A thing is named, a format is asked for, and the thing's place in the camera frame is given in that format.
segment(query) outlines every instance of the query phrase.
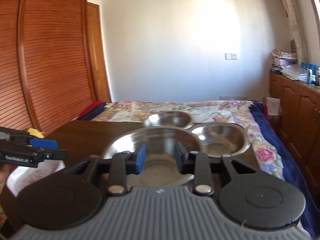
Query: small metal bowl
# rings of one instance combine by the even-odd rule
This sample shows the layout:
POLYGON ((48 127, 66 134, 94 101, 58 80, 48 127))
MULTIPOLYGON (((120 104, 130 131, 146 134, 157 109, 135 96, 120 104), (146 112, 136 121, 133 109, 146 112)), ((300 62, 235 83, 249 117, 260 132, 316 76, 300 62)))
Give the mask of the small metal bowl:
POLYGON ((146 144, 147 156, 142 173, 127 176, 130 186, 176 186, 187 183, 193 175, 179 173, 174 146, 181 142, 187 151, 202 151, 200 140, 190 131, 182 128, 159 126, 132 131, 111 143, 102 154, 110 159, 119 152, 134 152, 140 143, 146 144))
POLYGON ((192 117, 182 111, 163 111, 150 115, 145 121, 145 127, 175 126, 188 129, 192 126, 192 117))
POLYGON ((238 124, 203 123, 193 127, 191 132, 198 136, 204 145, 204 152, 209 157, 220 158, 224 154, 239 155, 250 147, 246 131, 238 124))

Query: dark wooden table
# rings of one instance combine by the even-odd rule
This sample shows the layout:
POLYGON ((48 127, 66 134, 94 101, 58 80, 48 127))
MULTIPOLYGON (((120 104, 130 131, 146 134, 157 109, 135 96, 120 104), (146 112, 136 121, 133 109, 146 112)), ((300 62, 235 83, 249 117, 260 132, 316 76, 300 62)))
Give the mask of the dark wooden table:
MULTIPOLYGON (((114 139, 142 127, 142 123, 72 121, 46 138, 57 141, 59 149, 68 152, 64 163, 69 166, 91 154, 100 155, 114 139)), ((259 167, 251 148, 239 158, 256 168, 259 167)), ((6 186, 0 195, 0 204, 11 226, 17 231, 23 223, 17 216, 15 197, 6 186)))

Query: bed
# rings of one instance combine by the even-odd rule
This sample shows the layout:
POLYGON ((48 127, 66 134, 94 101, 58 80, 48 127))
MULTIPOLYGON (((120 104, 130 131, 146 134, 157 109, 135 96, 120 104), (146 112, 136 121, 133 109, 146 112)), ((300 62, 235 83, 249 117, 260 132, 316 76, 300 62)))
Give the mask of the bed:
POLYGON ((301 217, 301 224, 311 237, 320 235, 320 211, 308 191, 300 169, 265 118, 261 103, 251 101, 96 102, 83 111, 77 119, 98 122, 143 122, 150 114, 167 110, 187 112, 193 117, 194 122, 233 122, 243 126, 248 133, 259 167, 273 176, 290 182, 303 192, 306 208, 301 217))

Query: black circular disc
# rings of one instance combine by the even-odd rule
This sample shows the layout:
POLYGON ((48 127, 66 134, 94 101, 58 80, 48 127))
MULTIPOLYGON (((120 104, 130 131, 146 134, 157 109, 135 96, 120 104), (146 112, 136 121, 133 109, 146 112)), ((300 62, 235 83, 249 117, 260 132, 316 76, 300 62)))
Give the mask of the black circular disc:
POLYGON ((300 190, 262 171, 236 175, 219 192, 218 203, 238 224, 264 230, 295 223, 305 208, 300 190))
POLYGON ((79 175, 56 173, 23 189, 18 215, 33 227, 58 230, 91 218, 102 202, 100 190, 79 175))

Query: human hand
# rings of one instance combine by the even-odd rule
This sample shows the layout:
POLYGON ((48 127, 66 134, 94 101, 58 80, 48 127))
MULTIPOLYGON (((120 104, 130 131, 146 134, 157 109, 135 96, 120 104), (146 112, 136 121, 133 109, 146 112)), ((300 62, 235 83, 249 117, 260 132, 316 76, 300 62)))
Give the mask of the human hand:
POLYGON ((7 180, 10 168, 11 168, 11 165, 9 165, 9 164, 0 165, 0 193, 1 193, 1 191, 5 185, 5 182, 7 180))

